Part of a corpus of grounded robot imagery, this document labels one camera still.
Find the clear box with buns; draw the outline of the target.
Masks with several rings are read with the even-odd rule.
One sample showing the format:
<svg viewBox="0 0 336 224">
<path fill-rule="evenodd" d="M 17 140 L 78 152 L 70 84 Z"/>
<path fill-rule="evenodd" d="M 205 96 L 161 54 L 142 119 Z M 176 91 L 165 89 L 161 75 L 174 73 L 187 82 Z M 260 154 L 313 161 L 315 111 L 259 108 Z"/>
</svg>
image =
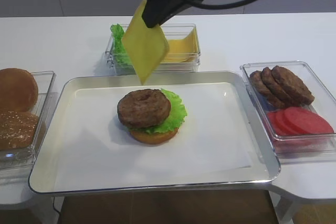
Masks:
<svg viewBox="0 0 336 224">
<path fill-rule="evenodd" d="M 38 85 L 38 99 L 28 112 L 39 117 L 33 142 L 26 148 L 17 148 L 1 151 L 1 169 L 11 169 L 29 166 L 34 162 L 35 156 L 45 136 L 50 117 L 55 106 L 55 93 L 53 92 L 56 75 L 52 71 L 31 73 Z"/>
</svg>

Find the brown patty middle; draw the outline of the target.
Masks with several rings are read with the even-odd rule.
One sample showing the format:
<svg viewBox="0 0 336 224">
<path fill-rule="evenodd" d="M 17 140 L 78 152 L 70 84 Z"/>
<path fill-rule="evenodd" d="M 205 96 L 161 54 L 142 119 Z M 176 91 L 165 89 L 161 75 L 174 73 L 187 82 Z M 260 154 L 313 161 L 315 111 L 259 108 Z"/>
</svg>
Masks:
<svg viewBox="0 0 336 224">
<path fill-rule="evenodd" d="M 294 100 L 285 92 L 285 90 L 278 84 L 272 76 L 272 71 L 269 67 L 263 68 L 261 72 L 261 79 L 267 88 L 274 94 L 286 107 L 293 106 Z"/>
</svg>

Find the clear box with patties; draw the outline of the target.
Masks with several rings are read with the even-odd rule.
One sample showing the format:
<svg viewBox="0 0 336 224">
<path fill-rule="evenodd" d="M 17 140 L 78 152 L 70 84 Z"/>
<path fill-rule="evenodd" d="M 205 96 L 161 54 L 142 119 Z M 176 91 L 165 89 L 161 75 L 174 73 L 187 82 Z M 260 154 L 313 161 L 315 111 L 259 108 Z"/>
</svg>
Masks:
<svg viewBox="0 0 336 224">
<path fill-rule="evenodd" d="M 271 70 L 275 66 L 285 67 L 297 75 L 308 87 L 313 96 L 314 101 L 310 105 L 298 104 L 294 99 L 294 105 L 289 107 L 299 107 L 311 111 L 323 117 L 334 129 L 332 134 L 304 134 L 298 135 L 277 135 L 268 119 L 268 112 L 277 112 L 268 101 L 253 87 L 249 81 L 252 72 L 269 67 Z M 312 71 L 309 65 L 302 61 L 287 62 L 265 62 L 265 63 L 248 63 L 241 66 L 241 71 L 248 86 L 252 100 L 255 103 L 261 121 L 271 139 L 275 151 L 282 156 L 297 156 L 300 153 L 309 153 L 316 155 L 318 153 L 334 153 L 335 152 L 335 98 L 325 87 L 317 75 Z"/>
</svg>

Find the yellow cheese slice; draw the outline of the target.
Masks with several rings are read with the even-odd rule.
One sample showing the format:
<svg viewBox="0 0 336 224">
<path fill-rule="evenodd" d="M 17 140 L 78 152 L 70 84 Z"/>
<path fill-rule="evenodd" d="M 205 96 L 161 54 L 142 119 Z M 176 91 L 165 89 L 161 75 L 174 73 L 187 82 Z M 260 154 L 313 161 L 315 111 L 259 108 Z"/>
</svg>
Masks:
<svg viewBox="0 0 336 224">
<path fill-rule="evenodd" d="M 169 52 L 169 43 L 161 26 L 146 26 L 142 18 L 145 5 L 146 0 L 142 0 L 122 37 L 122 44 L 141 84 L 145 84 Z"/>
</svg>

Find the clear box with lettuce cheese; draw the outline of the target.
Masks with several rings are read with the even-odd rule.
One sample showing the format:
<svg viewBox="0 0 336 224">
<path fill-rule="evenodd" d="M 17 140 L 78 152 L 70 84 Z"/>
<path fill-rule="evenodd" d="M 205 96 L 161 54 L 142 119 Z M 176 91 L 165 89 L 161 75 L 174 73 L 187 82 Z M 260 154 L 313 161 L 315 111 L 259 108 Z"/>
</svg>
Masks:
<svg viewBox="0 0 336 224">
<path fill-rule="evenodd" d="M 129 56 L 121 43 L 127 24 L 113 24 L 105 56 L 107 65 L 116 76 L 134 75 L 135 71 Z M 162 30 L 169 43 L 169 53 L 155 72 L 196 72 L 200 65 L 201 50 L 194 24 L 168 24 Z"/>
</svg>

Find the red tomato slice back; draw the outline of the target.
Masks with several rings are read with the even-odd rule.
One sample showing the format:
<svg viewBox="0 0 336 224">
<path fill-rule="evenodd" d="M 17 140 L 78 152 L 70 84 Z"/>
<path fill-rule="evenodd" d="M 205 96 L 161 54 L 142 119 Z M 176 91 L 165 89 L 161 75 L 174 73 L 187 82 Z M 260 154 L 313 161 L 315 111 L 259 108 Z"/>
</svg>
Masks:
<svg viewBox="0 0 336 224">
<path fill-rule="evenodd" d="M 280 135 L 280 136 L 287 136 L 286 132 L 284 132 L 276 122 L 276 113 L 275 112 L 268 112 L 267 116 L 268 116 L 268 119 L 270 121 L 270 125 L 272 126 L 274 132 L 277 135 Z"/>
</svg>

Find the white paper sheet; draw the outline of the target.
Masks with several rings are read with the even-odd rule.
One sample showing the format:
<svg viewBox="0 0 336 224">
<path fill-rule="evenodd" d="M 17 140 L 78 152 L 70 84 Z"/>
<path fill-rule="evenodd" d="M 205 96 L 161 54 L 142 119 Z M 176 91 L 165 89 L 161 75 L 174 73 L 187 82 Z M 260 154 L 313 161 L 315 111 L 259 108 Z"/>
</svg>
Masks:
<svg viewBox="0 0 336 224">
<path fill-rule="evenodd" d="M 176 185 L 220 181 L 250 168 L 249 129 L 236 89 L 228 83 L 166 86 L 178 94 L 187 117 L 161 145 L 135 141 L 117 117 L 129 88 L 75 91 L 65 103 L 57 190 Z"/>
</svg>

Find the bottom bun on tray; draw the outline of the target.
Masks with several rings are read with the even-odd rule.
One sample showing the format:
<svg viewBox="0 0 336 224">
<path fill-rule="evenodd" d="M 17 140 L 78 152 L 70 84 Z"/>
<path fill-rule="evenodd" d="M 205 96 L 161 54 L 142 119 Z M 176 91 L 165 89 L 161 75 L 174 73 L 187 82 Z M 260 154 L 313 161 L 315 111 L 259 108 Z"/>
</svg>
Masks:
<svg viewBox="0 0 336 224">
<path fill-rule="evenodd" d="M 136 130 L 130 130 L 130 135 L 140 143 L 156 145 L 162 144 L 164 142 L 172 139 L 178 132 L 179 128 L 175 128 L 173 131 L 168 131 L 165 133 L 146 133 Z"/>
</svg>

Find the brown patty back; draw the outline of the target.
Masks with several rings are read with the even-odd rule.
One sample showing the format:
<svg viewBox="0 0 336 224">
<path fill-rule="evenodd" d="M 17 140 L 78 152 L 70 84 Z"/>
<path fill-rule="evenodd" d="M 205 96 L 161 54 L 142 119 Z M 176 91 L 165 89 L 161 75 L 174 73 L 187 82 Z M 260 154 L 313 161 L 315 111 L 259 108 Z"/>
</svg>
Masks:
<svg viewBox="0 0 336 224">
<path fill-rule="evenodd" d="M 263 83 L 261 79 L 261 71 L 256 70 L 249 76 L 249 81 L 253 87 L 276 109 L 284 109 L 285 104 L 279 100 Z"/>
</svg>

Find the red tomato slice front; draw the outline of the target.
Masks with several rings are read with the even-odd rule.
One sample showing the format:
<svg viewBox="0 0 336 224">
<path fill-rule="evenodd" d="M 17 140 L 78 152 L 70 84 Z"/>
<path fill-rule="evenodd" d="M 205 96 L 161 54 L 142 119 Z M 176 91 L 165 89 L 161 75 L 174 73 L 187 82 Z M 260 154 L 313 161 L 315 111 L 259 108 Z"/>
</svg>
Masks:
<svg viewBox="0 0 336 224">
<path fill-rule="evenodd" d="M 332 134 L 333 127 L 321 116 L 299 107 L 289 107 L 283 112 L 285 122 L 299 133 Z"/>
</svg>

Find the red tomato slice middle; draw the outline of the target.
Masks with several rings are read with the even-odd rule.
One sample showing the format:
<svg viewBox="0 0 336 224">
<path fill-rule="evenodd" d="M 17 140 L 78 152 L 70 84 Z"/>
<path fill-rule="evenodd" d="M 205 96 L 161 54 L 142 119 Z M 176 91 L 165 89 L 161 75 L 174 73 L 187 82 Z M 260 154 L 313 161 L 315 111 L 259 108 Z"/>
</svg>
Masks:
<svg viewBox="0 0 336 224">
<path fill-rule="evenodd" d="M 285 122 L 284 110 L 278 110 L 275 113 L 275 121 L 278 127 L 287 135 L 298 135 L 298 132 Z"/>
</svg>

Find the red tomato slice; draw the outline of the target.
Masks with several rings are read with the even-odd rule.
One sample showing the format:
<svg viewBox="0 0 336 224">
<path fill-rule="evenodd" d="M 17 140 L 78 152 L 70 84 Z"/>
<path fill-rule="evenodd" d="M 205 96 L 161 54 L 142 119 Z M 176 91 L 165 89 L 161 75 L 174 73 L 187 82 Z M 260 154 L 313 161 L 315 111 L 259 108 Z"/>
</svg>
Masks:
<svg viewBox="0 0 336 224">
<path fill-rule="evenodd" d="M 299 133 L 332 134 L 333 127 L 321 116 L 299 107 L 289 107 L 283 112 L 285 122 Z"/>
<path fill-rule="evenodd" d="M 275 121 L 278 127 L 287 135 L 298 135 L 298 132 L 285 122 L 284 110 L 278 110 L 275 113 Z"/>
<path fill-rule="evenodd" d="M 267 116 L 268 116 L 268 119 L 270 121 L 270 125 L 272 126 L 274 132 L 277 135 L 280 135 L 280 136 L 287 136 L 286 132 L 284 132 L 276 122 L 276 113 L 275 112 L 268 112 Z"/>
</svg>

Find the green lettuce on burger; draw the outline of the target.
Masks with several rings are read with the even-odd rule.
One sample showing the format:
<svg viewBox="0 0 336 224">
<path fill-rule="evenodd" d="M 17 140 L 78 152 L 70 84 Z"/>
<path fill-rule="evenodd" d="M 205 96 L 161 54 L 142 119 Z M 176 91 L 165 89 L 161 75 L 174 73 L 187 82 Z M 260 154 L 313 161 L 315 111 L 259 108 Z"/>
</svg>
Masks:
<svg viewBox="0 0 336 224">
<path fill-rule="evenodd" d="M 160 91 L 170 101 L 171 110 L 169 116 L 163 121 L 162 124 L 139 129 L 128 128 L 128 130 L 140 131 L 147 134 L 167 133 L 178 129 L 184 123 L 184 119 L 187 116 L 187 110 L 180 96 L 172 91 L 162 88 Z"/>
</svg>

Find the green lettuce leaf in box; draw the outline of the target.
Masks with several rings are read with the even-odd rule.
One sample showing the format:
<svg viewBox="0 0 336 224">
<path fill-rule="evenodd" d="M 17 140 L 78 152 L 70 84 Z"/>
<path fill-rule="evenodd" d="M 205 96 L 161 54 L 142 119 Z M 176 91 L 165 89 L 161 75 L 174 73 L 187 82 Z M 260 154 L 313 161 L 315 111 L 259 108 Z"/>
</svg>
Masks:
<svg viewBox="0 0 336 224">
<path fill-rule="evenodd" d="M 132 62 L 122 44 L 124 29 L 120 24 L 113 24 L 111 25 L 110 30 L 113 38 L 113 48 L 111 49 L 111 52 L 114 55 L 115 61 L 121 65 L 131 65 Z"/>
</svg>

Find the sesame bun top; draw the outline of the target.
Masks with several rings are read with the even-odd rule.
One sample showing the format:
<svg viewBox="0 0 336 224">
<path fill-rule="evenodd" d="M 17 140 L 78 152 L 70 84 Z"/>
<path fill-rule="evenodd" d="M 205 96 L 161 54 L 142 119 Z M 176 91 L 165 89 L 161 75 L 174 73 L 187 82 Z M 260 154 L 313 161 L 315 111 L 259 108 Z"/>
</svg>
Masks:
<svg viewBox="0 0 336 224">
<path fill-rule="evenodd" d="M 39 117 L 30 112 L 1 110 L 1 151 L 30 145 L 38 120 Z"/>
</svg>

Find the brown patty front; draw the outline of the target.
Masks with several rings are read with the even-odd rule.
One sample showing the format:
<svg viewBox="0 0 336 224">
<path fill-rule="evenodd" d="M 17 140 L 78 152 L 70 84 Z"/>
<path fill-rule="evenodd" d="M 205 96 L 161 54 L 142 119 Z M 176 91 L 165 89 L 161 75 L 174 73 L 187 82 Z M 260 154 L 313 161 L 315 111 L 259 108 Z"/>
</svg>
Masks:
<svg viewBox="0 0 336 224">
<path fill-rule="evenodd" d="M 315 97 L 311 91 L 291 70 L 285 67 L 275 66 L 273 67 L 271 74 L 275 81 L 298 104 L 310 105 L 314 101 Z"/>
</svg>

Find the yellow cheese stack in box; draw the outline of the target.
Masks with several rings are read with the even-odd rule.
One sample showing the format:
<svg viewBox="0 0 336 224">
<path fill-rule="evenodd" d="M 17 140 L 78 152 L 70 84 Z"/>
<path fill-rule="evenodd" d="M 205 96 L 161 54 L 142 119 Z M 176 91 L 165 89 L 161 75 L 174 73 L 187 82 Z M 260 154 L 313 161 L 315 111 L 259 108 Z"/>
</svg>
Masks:
<svg viewBox="0 0 336 224">
<path fill-rule="evenodd" d="M 186 62 L 197 57 L 199 54 L 197 32 L 194 28 L 183 39 L 169 39 L 169 51 L 163 62 Z"/>
</svg>

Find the brown patty on burger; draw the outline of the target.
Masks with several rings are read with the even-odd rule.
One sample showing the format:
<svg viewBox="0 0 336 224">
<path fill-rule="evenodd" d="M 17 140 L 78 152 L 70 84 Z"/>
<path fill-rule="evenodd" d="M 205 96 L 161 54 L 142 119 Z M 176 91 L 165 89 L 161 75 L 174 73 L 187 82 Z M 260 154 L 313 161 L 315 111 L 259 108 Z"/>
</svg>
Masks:
<svg viewBox="0 0 336 224">
<path fill-rule="evenodd" d="M 129 92 L 117 105 L 119 121 L 124 126 L 135 129 L 162 124 L 170 111 L 170 101 L 158 89 Z"/>
</svg>

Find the silver metal tray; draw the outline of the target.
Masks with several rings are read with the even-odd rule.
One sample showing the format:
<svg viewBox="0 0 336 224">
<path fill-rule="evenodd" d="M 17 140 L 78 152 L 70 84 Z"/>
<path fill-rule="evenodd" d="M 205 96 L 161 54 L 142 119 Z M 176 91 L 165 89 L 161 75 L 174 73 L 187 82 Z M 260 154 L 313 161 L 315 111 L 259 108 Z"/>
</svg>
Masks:
<svg viewBox="0 0 336 224">
<path fill-rule="evenodd" d="M 248 144 L 253 155 L 253 164 L 250 168 L 239 168 L 231 173 L 231 178 L 220 181 L 220 175 L 215 176 L 212 182 L 197 182 L 176 185 L 143 185 L 136 187 L 96 188 L 57 190 L 55 188 L 58 173 L 58 163 L 62 141 L 58 139 L 57 129 L 62 125 L 65 113 L 65 103 L 70 96 L 79 89 L 95 88 L 129 88 L 130 91 L 141 88 L 136 76 L 104 76 L 104 77 L 79 77 L 68 81 L 60 95 L 56 110 L 53 114 L 46 136 L 37 154 L 36 161 L 29 176 L 31 190 L 39 194 L 68 195 L 71 193 L 96 193 L 100 191 L 122 190 L 181 190 L 185 188 L 209 188 L 225 185 L 239 185 L 246 187 L 257 186 L 274 180 L 280 173 L 280 163 L 274 148 L 253 105 L 243 79 L 236 73 L 222 72 L 191 72 L 191 73 L 155 73 L 147 80 L 145 87 L 150 89 L 166 89 L 166 86 L 187 84 L 220 84 L 228 83 L 236 89 L 238 101 L 243 108 L 246 125 L 249 129 L 250 139 Z"/>
</svg>

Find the plain brown bun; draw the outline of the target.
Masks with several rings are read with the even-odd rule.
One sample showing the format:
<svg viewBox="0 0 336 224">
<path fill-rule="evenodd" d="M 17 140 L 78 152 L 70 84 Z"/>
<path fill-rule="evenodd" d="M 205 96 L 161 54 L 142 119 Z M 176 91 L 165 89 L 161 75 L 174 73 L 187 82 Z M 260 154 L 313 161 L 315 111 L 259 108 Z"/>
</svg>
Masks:
<svg viewBox="0 0 336 224">
<path fill-rule="evenodd" d="M 31 73 L 19 68 L 1 70 L 1 109 L 28 112 L 38 99 L 38 85 Z"/>
</svg>

